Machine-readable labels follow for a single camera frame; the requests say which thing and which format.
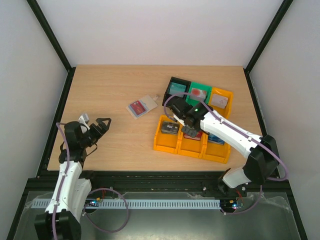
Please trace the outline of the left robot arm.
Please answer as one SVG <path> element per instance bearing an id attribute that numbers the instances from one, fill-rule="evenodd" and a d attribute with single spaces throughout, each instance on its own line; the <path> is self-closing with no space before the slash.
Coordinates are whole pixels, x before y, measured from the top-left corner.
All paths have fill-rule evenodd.
<path id="1" fill-rule="evenodd" d="M 63 138 L 58 158 L 59 173 L 49 204 L 34 220 L 40 240 L 81 239 L 81 214 L 92 189 L 90 179 L 81 177 L 89 155 L 87 149 L 97 145 L 112 122 L 110 118 L 97 118 L 95 123 L 89 121 L 88 115 L 82 114 L 77 121 L 56 123 Z"/>

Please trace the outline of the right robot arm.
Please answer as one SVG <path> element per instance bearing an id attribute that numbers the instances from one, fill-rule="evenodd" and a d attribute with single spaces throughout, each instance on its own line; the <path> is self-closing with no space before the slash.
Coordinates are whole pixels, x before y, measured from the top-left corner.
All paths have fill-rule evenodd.
<path id="1" fill-rule="evenodd" d="M 183 125 L 182 132 L 195 137 L 199 132 L 212 134 L 236 149 L 246 159 L 243 167 L 228 170 L 218 183 L 218 191 L 229 196 L 239 185 L 263 185 L 279 165 L 276 140 L 271 135 L 260 136 L 242 129 L 220 115 L 206 103 L 188 104 L 174 96 L 166 104 L 174 119 Z"/>

